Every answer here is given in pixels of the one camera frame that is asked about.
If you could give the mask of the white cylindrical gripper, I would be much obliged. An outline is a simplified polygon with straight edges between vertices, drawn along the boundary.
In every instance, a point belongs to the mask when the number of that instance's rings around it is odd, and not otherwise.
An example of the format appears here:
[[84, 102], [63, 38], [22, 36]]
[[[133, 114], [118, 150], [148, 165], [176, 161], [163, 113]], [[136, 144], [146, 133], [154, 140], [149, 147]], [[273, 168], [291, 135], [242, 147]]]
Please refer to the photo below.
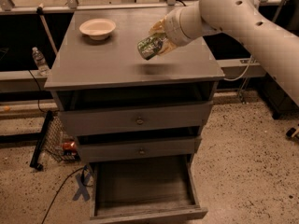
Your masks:
[[203, 34], [202, 17], [198, 4], [172, 10], [165, 19], [157, 21], [149, 34], [166, 33], [159, 55], [165, 55], [177, 47], [186, 46]]

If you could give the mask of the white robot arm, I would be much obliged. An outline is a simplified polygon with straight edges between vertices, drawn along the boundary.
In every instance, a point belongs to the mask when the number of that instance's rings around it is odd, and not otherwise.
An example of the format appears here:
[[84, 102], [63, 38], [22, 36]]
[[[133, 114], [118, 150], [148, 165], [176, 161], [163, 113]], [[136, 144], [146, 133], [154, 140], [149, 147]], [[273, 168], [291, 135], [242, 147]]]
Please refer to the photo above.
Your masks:
[[205, 25], [223, 32], [242, 44], [299, 105], [299, 37], [266, 19], [258, 4], [258, 0], [199, 0], [171, 11], [149, 32], [166, 34], [177, 47], [202, 36]]

